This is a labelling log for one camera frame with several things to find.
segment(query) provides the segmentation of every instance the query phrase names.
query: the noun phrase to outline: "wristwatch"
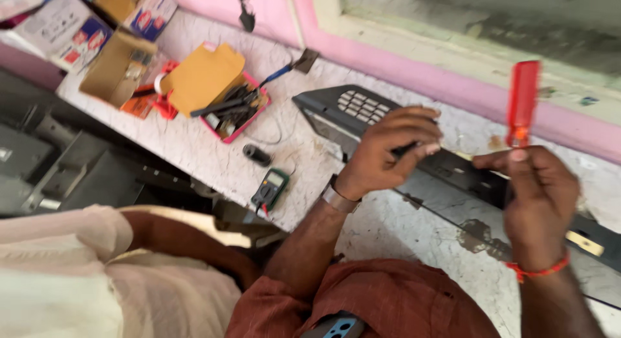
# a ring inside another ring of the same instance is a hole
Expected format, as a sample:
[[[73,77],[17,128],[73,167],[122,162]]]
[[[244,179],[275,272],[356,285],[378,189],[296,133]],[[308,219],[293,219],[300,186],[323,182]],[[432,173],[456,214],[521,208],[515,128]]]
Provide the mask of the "wristwatch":
[[[330,182],[328,182],[328,185],[326,185],[323,190],[321,198],[339,212],[354,213],[356,208],[358,208],[358,205],[362,202],[362,199],[352,201],[340,196],[332,187],[336,180],[337,175],[332,175]]]

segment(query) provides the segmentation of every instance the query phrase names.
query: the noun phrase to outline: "screwdriver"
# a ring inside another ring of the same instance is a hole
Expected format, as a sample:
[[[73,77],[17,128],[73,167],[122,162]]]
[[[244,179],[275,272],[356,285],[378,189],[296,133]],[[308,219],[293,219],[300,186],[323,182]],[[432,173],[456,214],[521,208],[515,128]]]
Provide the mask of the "screwdriver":
[[[507,106],[508,133],[505,139],[510,148],[528,146],[530,126],[539,93],[539,67],[540,63],[537,60],[522,61],[513,66]],[[513,197],[511,184],[507,184],[505,207]]]

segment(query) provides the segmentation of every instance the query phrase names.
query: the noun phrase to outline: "multimeter display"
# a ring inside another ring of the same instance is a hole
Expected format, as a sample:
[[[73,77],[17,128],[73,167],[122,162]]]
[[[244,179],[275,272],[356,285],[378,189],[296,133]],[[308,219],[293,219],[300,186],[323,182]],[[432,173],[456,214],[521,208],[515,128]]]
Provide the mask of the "multimeter display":
[[[267,181],[276,186],[280,186],[284,182],[284,178],[275,174],[274,172],[270,172]]]

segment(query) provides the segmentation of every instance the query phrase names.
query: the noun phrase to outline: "hand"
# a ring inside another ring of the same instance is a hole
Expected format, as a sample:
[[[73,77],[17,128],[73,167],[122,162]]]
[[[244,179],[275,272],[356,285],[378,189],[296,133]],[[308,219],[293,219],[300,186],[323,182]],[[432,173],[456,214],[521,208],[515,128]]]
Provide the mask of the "hand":
[[[516,199],[505,209],[504,222],[520,267],[540,271],[558,263],[580,194],[576,176],[543,147],[477,156],[473,165],[511,177]]]
[[[391,189],[405,183],[416,164],[440,150],[442,133],[435,123],[440,112],[408,106],[389,112],[362,136],[352,159],[338,175],[334,190],[352,201],[369,191]],[[391,151],[418,142],[399,160]]]

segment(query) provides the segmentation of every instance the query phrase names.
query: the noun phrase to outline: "workbench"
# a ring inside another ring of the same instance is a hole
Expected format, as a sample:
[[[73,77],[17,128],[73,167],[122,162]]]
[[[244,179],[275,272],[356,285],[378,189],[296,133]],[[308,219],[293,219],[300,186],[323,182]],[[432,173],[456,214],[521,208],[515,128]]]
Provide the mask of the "workbench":
[[[300,55],[297,49],[182,10],[176,12],[157,44],[172,59],[181,61],[203,41],[228,42],[245,56],[245,70],[258,80]],[[444,147],[469,155],[501,150],[499,143],[506,133],[502,124],[321,58],[307,75],[292,71],[269,83],[266,88],[273,103],[230,145],[221,143],[198,119],[178,115],[168,121],[152,111],[140,120],[117,111],[78,92],[83,76],[84,72],[68,75],[58,96],[242,206],[248,205],[267,172],[244,157],[243,146],[255,144],[273,153],[272,167],[292,173],[284,196],[269,215],[269,220],[285,231],[295,229],[332,173],[343,167],[338,146],[315,134],[292,103],[291,97],[301,92],[357,84],[399,104],[436,107],[442,111],[439,124],[445,134]],[[602,225],[621,232],[621,167],[541,138],[532,141],[545,145],[567,163],[581,179],[582,203]],[[502,337],[518,337],[520,303],[514,272],[464,238],[452,224],[416,209],[396,192],[377,191],[347,218],[337,252],[347,259],[419,258],[442,268],[477,301]],[[618,293],[621,288],[612,291]],[[605,330],[611,336],[621,336],[621,312],[589,303]]]

